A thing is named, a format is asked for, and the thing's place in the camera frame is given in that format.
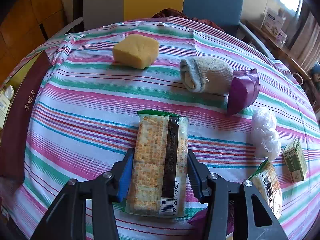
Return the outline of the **purple snack packet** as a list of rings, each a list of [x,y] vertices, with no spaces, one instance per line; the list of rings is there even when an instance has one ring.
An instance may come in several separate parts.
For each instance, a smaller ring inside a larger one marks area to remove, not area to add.
[[[231,82],[227,115],[234,115],[246,109],[257,99],[260,82],[257,69],[234,70]]]
[[[203,209],[195,213],[195,215],[187,221],[188,224],[192,225],[199,234],[202,234],[203,227],[206,221],[207,209]]]

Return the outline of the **gold tin box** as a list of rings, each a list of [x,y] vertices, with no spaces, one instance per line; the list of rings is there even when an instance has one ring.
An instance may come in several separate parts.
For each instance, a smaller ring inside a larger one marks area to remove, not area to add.
[[[24,182],[24,156],[31,113],[41,82],[52,64],[43,50],[18,68],[1,90],[10,107],[1,130],[1,177]]]

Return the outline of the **tricolour fabric chair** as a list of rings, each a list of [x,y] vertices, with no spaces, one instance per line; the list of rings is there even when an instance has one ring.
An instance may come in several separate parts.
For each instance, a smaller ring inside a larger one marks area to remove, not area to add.
[[[188,17],[208,19],[229,35],[240,30],[255,48],[272,59],[264,44],[240,22],[244,0],[73,0],[73,18],[80,20],[79,30],[89,30],[140,18],[151,18],[166,8]]]

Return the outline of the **wooden side table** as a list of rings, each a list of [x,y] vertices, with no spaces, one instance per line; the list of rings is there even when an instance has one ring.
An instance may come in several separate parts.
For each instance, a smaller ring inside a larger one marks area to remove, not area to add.
[[[295,76],[299,83],[301,83],[301,80],[303,80],[302,87],[307,93],[314,112],[317,113],[319,111],[319,91],[317,90],[311,76],[301,68],[290,50],[287,49],[283,44],[277,43],[275,37],[263,31],[254,23],[246,20],[245,25],[268,48],[275,59],[279,59],[287,66],[287,68],[289,68],[289,70],[292,72],[292,75]]]

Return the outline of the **white plastic bag ball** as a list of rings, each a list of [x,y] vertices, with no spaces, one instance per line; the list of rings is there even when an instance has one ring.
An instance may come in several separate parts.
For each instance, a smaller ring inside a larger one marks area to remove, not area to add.
[[[256,158],[274,160],[281,152],[281,142],[276,131],[277,119],[267,107],[255,111],[251,120],[251,140]]]

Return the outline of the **green medicine box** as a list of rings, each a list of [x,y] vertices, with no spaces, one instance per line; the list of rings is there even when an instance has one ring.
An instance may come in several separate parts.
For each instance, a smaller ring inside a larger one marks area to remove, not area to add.
[[[282,153],[289,175],[293,183],[304,181],[307,174],[307,164],[299,139],[289,142]]]

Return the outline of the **dark red garment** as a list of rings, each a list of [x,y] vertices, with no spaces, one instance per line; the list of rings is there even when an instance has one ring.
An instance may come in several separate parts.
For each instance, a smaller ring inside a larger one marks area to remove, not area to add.
[[[180,12],[178,10],[175,10],[175,9],[172,9],[172,8],[163,9],[160,12],[154,14],[152,18],[171,17],[171,16],[172,17],[185,18],[185,19],[188,19],[188,20],[199,22],[199,23],[211,26],[214,29],[217,29],[217,30],[220,30],[220,31],[224,32],[224,30],[222,28],[220,28],[217,24],[215,24],[213,21],[210,21],[208,19],[199,19],[199,18],[196,18],[196,17],[188,17],[187,15],[183,14],[182,12]]]

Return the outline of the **white tea box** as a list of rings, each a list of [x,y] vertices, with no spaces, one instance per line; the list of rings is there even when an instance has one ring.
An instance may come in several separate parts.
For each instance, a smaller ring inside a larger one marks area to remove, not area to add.
[[[4,127],[4,122],[10,107],[10,100],[5,96],[5,91],[1,90],[0,96],[0,130]]]

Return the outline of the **striped bed cover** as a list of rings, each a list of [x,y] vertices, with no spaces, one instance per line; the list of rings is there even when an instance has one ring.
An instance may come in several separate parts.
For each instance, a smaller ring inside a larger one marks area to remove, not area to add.
[[[113,47],[131,34],[159,42],[151,66],[136,69],[114,60]],[[252,115],[269,108],[282,145],[299,139],[308,168],[304,181],[292,183],[284,159],[273,162],[283,193],[281,226],[289,239],[303,239],[319,228],[319,127],[306,94],[280,61],[219,30],[175,17],[63,35],[39,50],[47,53],[52,68],[31,114],[25,181],[17,189],[1,188],[4,207],[26,237],[68,179],[97,177],[135,145],[137,112],[143,109],[187,117],[188,147],[197,159],[239,183],[260,165],[250,142]],[[190,56],[214,56],[233,69],[257,69],[257,100],[228,117],[225,97],[189,92],[181,83],[179,65]]]

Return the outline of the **rolled beige sock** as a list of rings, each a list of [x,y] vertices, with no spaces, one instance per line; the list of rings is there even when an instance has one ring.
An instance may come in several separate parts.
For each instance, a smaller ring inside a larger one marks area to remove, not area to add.
[[[233,79],[230,65],[212,56],[194,56],[181,59],[181,81],[193,93],[225,95]]]

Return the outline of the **long cracker packet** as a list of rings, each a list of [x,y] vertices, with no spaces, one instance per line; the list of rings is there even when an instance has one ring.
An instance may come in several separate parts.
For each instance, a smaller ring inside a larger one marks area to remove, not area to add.
[[[138,111],[131,184],[125,211],[151,217],[183,217],[188,169],[188,118]]]

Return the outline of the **wooden wardrobe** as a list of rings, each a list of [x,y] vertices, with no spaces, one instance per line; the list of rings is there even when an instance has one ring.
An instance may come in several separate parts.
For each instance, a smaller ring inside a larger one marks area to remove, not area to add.
[[[62,0],[1,0],[1,81],[66,24]]]

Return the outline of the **white purple carton box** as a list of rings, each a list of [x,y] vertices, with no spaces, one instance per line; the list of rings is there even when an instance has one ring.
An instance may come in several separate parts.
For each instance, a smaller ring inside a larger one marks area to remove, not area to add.
[[[277,38],[286,18],[279,16],[275,11],[268,8],[265,12],[265,16],[261,25],[261,29],[271,36]]]

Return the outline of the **yellow sponge block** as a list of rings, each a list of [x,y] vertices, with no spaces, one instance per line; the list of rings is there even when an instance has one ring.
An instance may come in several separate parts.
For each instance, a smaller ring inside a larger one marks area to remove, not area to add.
[[[159,42],[150,37],[131,34],[117,43],[112,53],[116,62],[136,69],[144,69],[151,66],[157,59]]]

